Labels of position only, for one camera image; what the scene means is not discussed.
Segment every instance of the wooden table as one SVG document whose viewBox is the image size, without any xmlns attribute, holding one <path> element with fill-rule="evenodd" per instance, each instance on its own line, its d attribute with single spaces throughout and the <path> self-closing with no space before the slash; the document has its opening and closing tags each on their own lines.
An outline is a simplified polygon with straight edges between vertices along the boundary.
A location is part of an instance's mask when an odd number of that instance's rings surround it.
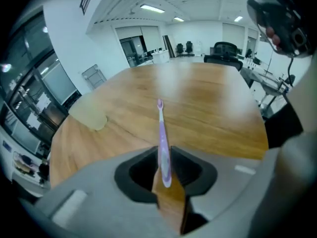
<svg viewBox="0 0 317 238">
<path fill-rule="evenodd" d="M 126 69 L 94 92 L 108 122 L 92 131 L 69 116 L 53 138 L 51 184 L 94 161 L 158 144 L 157 99 L 164 101 L 169 144 L 226 156 L 261 159 L 268 149 L 264 123 L 250 89 L 234 67 L 165 63 Z M 153 192 L 176 230 L 184 190 L 176 176 L 165 188 L 159 171 Z"/>
</svg>

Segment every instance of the toothbrush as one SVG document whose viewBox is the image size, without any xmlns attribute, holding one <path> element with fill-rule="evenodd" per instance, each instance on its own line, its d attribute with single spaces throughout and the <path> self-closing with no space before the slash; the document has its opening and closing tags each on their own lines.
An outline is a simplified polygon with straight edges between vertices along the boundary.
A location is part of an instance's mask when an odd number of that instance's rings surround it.
<svg viewBox="0 0 317 238">
<path fill-rule="evenodd" d="M 158 165 L 162 171 L 162 180 L 166 188 L 170 187 L 172 183 L 170 158 L 168 151 L 168 143 L 164 126 L 163 117 L 163 100 L 158 99 L 159 110 L 159 147 L 158 147 Z"/>
</svg>

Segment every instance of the white cabinet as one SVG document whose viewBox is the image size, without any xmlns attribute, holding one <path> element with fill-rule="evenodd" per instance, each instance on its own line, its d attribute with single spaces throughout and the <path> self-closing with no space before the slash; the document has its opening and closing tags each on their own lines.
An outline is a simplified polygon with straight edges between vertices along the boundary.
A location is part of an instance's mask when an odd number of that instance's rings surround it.
<svg viewBox="0 0 317 238">
<path fill-rule="evenodd" d="M 168 50 L 153 53 L 153 63 L 166 63 L 169 61 Z"/>
</svg>

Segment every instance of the ceiling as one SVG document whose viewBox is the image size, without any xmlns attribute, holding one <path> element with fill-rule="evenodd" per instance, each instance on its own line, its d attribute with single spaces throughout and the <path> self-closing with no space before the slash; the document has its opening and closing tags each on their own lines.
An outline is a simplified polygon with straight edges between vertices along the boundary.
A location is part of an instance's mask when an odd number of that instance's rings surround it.
<svg viewBox="0 0 317 238">
<path fill-rule="evenodd" d="M 174 17 L 188 20 L 232 21 L 237 16 L 243 25 L 252 25 L 247 13 L 247 0 L 104 0 L 97 23 L 118 19 L 148 19 L 167 23 L 175 22 Z M 141 9 L 148 4 L 165 10 L 157 13 Z"/>
</svg>

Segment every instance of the toothbrush handle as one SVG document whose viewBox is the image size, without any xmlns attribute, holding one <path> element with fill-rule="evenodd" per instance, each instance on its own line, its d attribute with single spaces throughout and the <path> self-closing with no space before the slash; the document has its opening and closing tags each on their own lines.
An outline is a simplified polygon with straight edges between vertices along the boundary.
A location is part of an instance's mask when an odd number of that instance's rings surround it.
<svg viewBox="0 0 317 238">
<path fill-rule="evenodd" d="M 163 121 L 159 122 L 159 147 L 161 152 L 165 150 L 165 152 L 168 153 L 168 143 Z"/>
<path fill-rule="evenodd" d="M 162 170 L 162 178 L 166 187 L 170 186 L 171 183 L 171 167 L 170 167 L 170 157 L 168 150 L 167 137 L 165 132 L 164 122 L 159 122 L 159 159 L 158 163 Z"/>
</svg>

